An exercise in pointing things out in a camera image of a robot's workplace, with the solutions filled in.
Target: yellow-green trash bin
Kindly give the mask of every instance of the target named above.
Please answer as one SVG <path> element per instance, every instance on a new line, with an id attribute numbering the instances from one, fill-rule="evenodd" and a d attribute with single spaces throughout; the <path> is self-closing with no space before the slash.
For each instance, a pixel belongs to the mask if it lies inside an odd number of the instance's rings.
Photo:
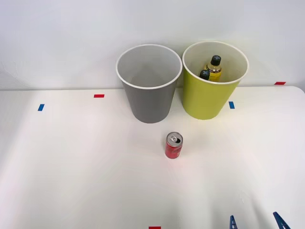
<path id="1" fill-rule="evenodd" d="M 214 55 L 222 58 L 222 75 L 219 82 L 198 77 Z M 190 116 L 197 119 L 211 119 L 217 116 L 249 70 L 249 61 L 245 54 L 223 42 L 195 43 L 184 51 L 182 61 L 183 107 Z"/>

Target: bottle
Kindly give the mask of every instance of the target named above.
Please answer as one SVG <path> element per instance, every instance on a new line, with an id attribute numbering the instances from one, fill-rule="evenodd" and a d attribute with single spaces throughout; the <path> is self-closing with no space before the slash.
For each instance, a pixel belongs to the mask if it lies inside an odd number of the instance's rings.
<path id="1" fill-rule="evenodd" d="M 221 66 L 220 66 L 221 57 L 215 55 L 212 57 L 211 62 L 206 65 L 205 70 L 210 72 L 210 81 L 219 82 L 221 76 Z"/>
<path id="2" fill-rule="evenodd" d="M 199 77 L 204 79 L 204 80 L 209 80 L 209 78 L 210 78 L 210 71 L 209 70 L 202 70 L 200 72 Z"/>

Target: bin rim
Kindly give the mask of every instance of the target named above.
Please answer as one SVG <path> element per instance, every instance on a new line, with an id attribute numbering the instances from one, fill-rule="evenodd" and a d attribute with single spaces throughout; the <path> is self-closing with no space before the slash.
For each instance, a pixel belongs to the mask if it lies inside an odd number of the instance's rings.
<path id="1" fill-rule="evenodd" d="M 133 49 L 136 49 L 136 48 L 139 48 L 139 47 L 142 47 L 142 46 L 158 46 L 158 47 L 162 47 L 162 48 L 165 48 L 169 51 L 171 51 L 173 54 L 175 54 L 175 56 L 178 58 L 179 60 L 179 63 L 180 63 L 180 70 L 179 70 L 179 73 L 175 76 L 175 78 L 173 78 L 171 81 L 169 81 L 168 83 L 165 83 L 165 84 L 162 84 L 160 86 L 156 86 L 156 87 L 140 87 L 140 86 L 136 86 L 136 85 L 133 85 L 132 83 L 129 83 L 127 82 L 126 80 L 124 80 L 121 75 L 119 74 L 119 70 L 118 70 L 118 65 L 119 65 L 119 62 L 120 62 L 120 59 L 126 54 L 128 53 L 129 51 L 133 50 Z M 117 75 L 119 76 L 120 80 L 122 80 L 125 84 L 129 85 L 130 87 L 134 87 L 134 88 L 138 88 L 138 89 L 144 89 L 144 90 L 153 90 L 153 89 L 159 89 L 159 88 L 163 88 L 163 87 L 166 87 L 170 84 L 172 84 L 173 82 L 175 82 L 179 76 L 181 75 L 181 72 L 182 72 L 182 69 L 183 69 L 183 64 L 182 64 L 182 61 L 181 61 L 181 58 L 180 56 L 172 49 L 164 46 L 164 45 L 160 45 L 160 44 L 140 44 L 140 45 L 137 45 L 137 46 L 134 46 L 128 50 L 126 50 L 125 52 L 123 52 L 120 57 L 118 58 L 117 62 L 116 62 L 116 65 L 115 65 L 115 70 L 116 70 L 116 73 Z"/>
<path id="2" fill-rule="evenodd" d="M 237 50 L 237 51 L 246 59 L 246 62 L 247 62 L 247 70 L 246 70 L 246 72 L 243 74 L 242 77 L 238 78 L 237 80 L 230 81 L 230 82 L 223 82 L 223 83 L 220 83 L 220 82 L 213 82 L 213 81 L 208 81 L 208 80 L 201 79 L 199 76 L 195 75 L 194 73 L 192 73 L 192 72 L 188 69 L 188 67 L 186 66 L 185 61 L 184 61 L 185 54 L 189 51 L 189 49 L 192 48 L 193 46 L 198 45 L 198 44 L 201 44 L 201 43 L 220 43 L 220 44 L 225 44 L 225 45 L 227 45 L 227 46 L 230 46 L 230 47 L 234 48 L 235 50 Z M 187 72 L 188 72 L 189 74 L 191 74 L 192 76 L 194 76 L 195 78 L 197 78 L 198 80 L 201 80 L 201 81 L 203 81 L 203 82 L 210 83 L 210 84 L 222 84 L 222 85 L 225 85 L 225 84 L 232 84 L 232 83 L 236 83 L 236 82 L 238 82 L 238 81 L 241 81 L 241 80 L 244 78 L 244 76 L 248 74 L 248 72 L 249 72 L 249 67 L 250 67 L 250 65 L 249 65 L 249 60 L 248 60 L 247 56 L 246 56 L 241 50 L 239 50 L 238 48 L 236 48 L 236 47 L 234 47 L 233 45 L 230 45 L 230 44 L 228 44 L 228 43 L 225 43 L 225 42 L 218 42 L 218 41 L 201 41 L 201 42 L 197 42 L 197 43 L 195 43 L 195 44 L 190 45 L 190 46 L 184 51 L 184 53 L 183 53 L 182 62 L 183 62 L 183 66 L 185 67 L 185 69 L 187 70 Z"/>

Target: pull tab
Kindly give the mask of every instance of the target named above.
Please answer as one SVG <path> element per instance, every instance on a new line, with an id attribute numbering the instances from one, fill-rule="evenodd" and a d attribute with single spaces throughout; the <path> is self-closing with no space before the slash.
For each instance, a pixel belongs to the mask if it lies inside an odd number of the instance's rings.
<path id="1" fill-rule="evenodd" d="M 174 135 L 171 135 L 171 136 L 170 136 L 170 139 L 171 139 L 173 142 L 176 142 L 176 141 L 177 141 L 177 138 L 176 138 Z"/>

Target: red soda can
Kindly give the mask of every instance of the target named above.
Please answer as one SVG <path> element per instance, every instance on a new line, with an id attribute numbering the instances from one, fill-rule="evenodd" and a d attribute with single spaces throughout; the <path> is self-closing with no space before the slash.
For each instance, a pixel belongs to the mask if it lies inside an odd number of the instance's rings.
<path id="1" fill-rule="evenodd" d="M 179 156 L 183 143 L 183 137 L 178 132 L 170 132 L 166 137 L 165 155 L 170 159 Z"/>

